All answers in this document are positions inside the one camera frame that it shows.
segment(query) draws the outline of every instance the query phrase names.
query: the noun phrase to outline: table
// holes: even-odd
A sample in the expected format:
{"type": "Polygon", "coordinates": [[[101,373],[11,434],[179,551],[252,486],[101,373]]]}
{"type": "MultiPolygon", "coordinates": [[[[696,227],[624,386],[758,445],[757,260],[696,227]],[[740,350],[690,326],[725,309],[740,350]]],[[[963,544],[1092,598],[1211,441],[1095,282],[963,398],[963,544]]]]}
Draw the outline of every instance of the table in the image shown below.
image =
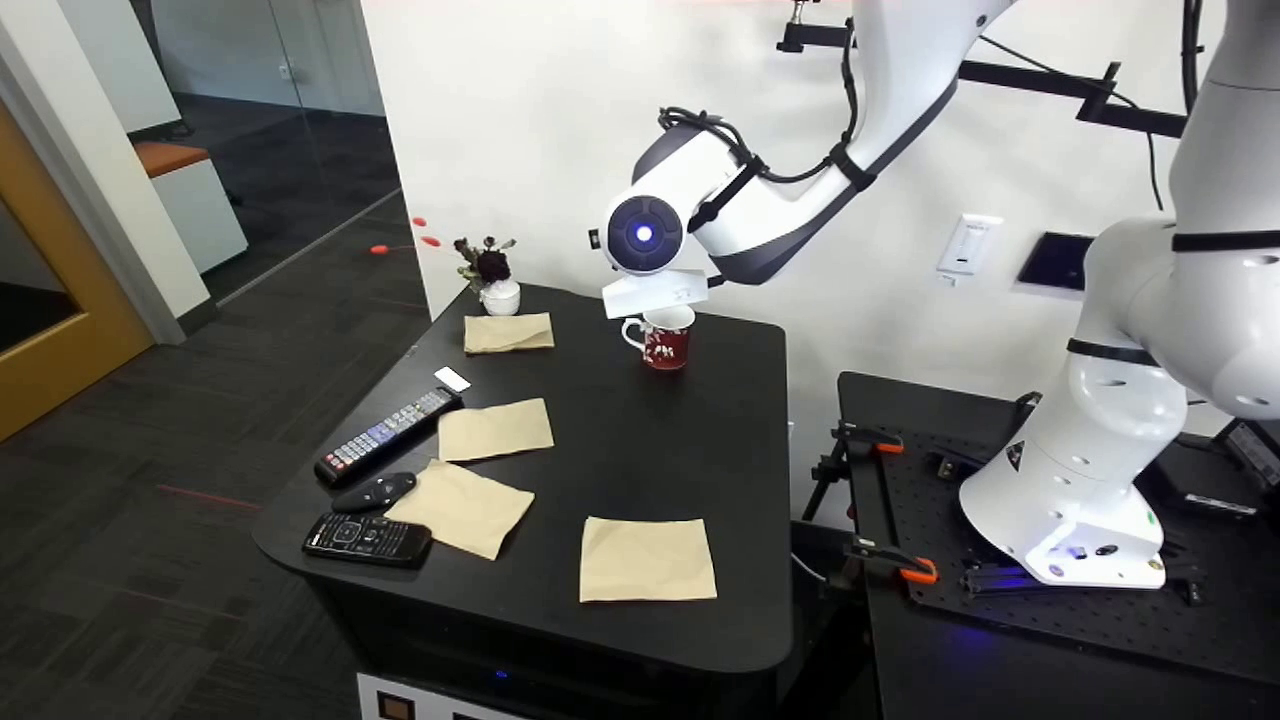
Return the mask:
{"type": "MultiPolygon", "coordinates": [[[[867,426],[902,426],[990,445],[1013,405],[874,374],[840,374],[840,412],[867,426]]],[[[856,480],[864,535],[890,535],[884,486],[856,480]]],[[[894,582],[864,582],[880,714],[1280,714],[1280,689],[1143,665],[1043,634],[999,633],[908,604],[894,582]]]]}
{"type": "MultiPolygon", "coordinates": [[[[257,544],[300,570],[360,665],[487,709],[536,714],[750,714],[791,648],[782,330],[699,316],[690,365],[654,374],[598,300],[522,286],[550,311],[556,350],[463,354],[463,293],[314,447],[430,386],[473,378],[467,405],[543,397],[556,447],[473,465],[536,492],[495,563],[430,548],[420,570],[312,559],[304,533],[329,506],[312,468],[285,480],[257,544]],[[575,604],[589,517],[708,518],[720,596],[708,604],[575,604]]],[[[423,468],[437,441],[385,465],[423,468]]]]}

